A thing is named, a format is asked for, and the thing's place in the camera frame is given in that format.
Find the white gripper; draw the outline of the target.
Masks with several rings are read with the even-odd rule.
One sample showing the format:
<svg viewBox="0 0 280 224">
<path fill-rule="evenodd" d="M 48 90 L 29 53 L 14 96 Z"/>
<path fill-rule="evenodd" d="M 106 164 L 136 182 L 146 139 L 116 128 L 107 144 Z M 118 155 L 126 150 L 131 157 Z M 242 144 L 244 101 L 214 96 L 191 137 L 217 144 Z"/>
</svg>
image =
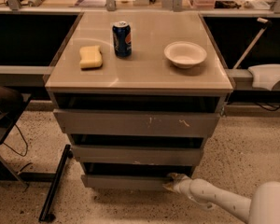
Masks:
<svg viewBox="0 0 280 224">
<path fill-rule="evenodd" d="M 190 196 L 190 186 L 193 180 L 186 175 L 179 175 L 178 173 L 169 173 L 167 177 L 174 179 L 174 185 L 172 183 L 166 183 L 162 186 L 171 192 L 176 192 L 178 194 L 183 194 L 185 196 Z"/>
</svg>

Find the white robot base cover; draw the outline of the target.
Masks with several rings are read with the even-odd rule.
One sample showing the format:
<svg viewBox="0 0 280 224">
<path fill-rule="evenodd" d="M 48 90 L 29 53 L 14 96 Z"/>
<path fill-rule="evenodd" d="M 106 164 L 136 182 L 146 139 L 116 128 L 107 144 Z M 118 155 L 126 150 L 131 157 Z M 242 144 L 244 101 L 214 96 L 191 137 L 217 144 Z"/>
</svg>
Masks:
<svg viewBox="0 0 280 224">
<path fill-rule="evenodd" d="M 250 66 L 248 71 L 253 77 L 253 88 L 262 88 L 271 91 L 280 82 L 280 64 L 273 63 Z"/>
</svg>

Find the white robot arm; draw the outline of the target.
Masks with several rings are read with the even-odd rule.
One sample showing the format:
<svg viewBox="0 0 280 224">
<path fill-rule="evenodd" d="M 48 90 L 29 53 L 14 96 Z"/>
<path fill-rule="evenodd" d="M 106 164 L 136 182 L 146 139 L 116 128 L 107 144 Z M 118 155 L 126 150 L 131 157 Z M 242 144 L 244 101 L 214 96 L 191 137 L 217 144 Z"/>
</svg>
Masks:
<svg viewBox="0 0 280 224">
<path fill-rule="evenodd" d="M 165 189 L 186 196 L 204 210 L 216 205 L 244 224 L 280 224 L 280 182 L 260 185 L 249 199 L 200 178 L 177 173 L 169 176 L 172 181 L 163 185 Z"/>
</svg>

